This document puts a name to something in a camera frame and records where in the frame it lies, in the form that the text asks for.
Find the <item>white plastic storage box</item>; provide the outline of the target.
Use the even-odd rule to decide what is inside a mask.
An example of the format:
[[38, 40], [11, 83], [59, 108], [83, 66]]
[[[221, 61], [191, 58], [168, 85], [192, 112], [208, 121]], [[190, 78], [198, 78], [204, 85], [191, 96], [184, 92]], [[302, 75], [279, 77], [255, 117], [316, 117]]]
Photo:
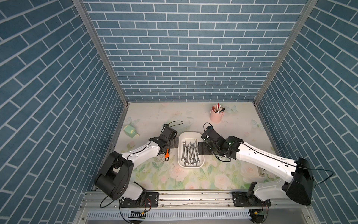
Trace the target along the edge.
[[183, 168], [200, 168], [205, 157], [199, 154], [199, 143], [203, 142], [201, 134], [184, 132], [179, 136], [178, 163]]

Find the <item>silver combination wrench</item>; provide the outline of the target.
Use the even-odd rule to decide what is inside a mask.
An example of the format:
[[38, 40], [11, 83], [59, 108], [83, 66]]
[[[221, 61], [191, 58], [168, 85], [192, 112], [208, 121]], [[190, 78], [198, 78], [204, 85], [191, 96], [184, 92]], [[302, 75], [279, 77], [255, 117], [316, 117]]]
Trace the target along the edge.
[[194, 156], [195, 156], [195, 160], [196, 160], [196, 165], [199, 164], [200, 159], [199, 159], [199, 154], [198, 154], [198, 143], [197, 143], [197, 139], [195, 139], [195, 144], [194, 144]]

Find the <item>pink pen cup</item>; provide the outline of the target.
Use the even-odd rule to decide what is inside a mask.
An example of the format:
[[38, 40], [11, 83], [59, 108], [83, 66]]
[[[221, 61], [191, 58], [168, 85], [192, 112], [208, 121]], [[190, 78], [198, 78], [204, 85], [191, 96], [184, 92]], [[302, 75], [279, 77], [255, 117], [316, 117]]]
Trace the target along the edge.
[[222, 120], [224, 113], [225, 113], [225, 108], [223, 107], [223, 105], [217, 103], [211, 108], [210, 120], [214, 123], [219, 123]]

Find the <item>silver wrench in box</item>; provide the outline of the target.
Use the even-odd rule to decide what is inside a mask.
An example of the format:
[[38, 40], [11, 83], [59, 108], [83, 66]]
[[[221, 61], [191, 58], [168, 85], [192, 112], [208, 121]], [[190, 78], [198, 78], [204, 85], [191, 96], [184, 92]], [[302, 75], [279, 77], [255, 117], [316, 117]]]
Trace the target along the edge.
[[187, 147], [187, 158], [189, 161], [189, 165], [193, 165], [192, 142], [190, 142]]

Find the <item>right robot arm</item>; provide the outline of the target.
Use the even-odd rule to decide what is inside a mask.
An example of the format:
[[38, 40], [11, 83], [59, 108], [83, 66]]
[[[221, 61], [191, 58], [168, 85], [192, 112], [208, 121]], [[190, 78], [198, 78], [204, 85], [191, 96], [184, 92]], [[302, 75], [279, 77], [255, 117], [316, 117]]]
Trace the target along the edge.
[[289, 198], [306, 206], [311, 204], [314, 177], [306, 159], [283, 158], [234, 136], [224, 139], [212, 126], [208, 126], [201, 137], [203, 142], [199, 143], [200, 154], [245, 161], [279, 178], [266, 183], [252, 182], [243, 195], [244, 202], [249, 206], [263, 203], [270, 205], [270, 200], [277, 198]]

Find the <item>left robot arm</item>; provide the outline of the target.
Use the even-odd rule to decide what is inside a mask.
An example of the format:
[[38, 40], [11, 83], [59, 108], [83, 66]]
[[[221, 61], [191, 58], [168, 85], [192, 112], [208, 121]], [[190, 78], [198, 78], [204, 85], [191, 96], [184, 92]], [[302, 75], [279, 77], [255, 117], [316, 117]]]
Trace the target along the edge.
[[145, 201], [146, 189], [130, 182], [132, 171], [145, 161], [166, 153], [170, 148], [170, 142], [176, 136], [177, 131], [166, 126], [158, 137], [150, 138], [146, 144], [137, 149], [122, 154], [110, 153], [100, 168], [94, 184], [114, 201], [124, 197], [142, 205]]

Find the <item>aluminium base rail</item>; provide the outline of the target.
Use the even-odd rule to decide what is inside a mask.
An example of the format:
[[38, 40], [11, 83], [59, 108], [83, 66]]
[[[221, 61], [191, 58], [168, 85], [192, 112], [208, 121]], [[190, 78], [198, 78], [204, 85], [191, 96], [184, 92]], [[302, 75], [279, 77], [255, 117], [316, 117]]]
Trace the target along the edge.
[[317, 224], [310, 206], [289, 199], [272, 199], [248, 207], [232, 190], [150, 191], [145, 208], [128, 208], [101, 191], [88, 191], [75, 224]]

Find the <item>orange handled adjustable wrench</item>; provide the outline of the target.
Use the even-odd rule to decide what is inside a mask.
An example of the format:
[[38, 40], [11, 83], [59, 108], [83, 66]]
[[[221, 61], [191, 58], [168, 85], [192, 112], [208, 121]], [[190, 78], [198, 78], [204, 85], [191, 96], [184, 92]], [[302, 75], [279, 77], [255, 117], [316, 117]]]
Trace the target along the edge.
[[168, 148], [165, 153], [165, 161], [169, 161], [169, 158], [170, 158], [170, 149]]

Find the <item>large silver open-end wrench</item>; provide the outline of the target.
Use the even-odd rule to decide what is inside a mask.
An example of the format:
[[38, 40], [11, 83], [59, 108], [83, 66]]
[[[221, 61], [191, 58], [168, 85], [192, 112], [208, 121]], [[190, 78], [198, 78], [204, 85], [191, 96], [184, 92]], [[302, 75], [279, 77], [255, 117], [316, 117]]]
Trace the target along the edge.
[[181, 157], [181, 161], [185, 162], [186, 161], [186, 141], [183, 141], [183, 147], [182, 147], [182, 157]]

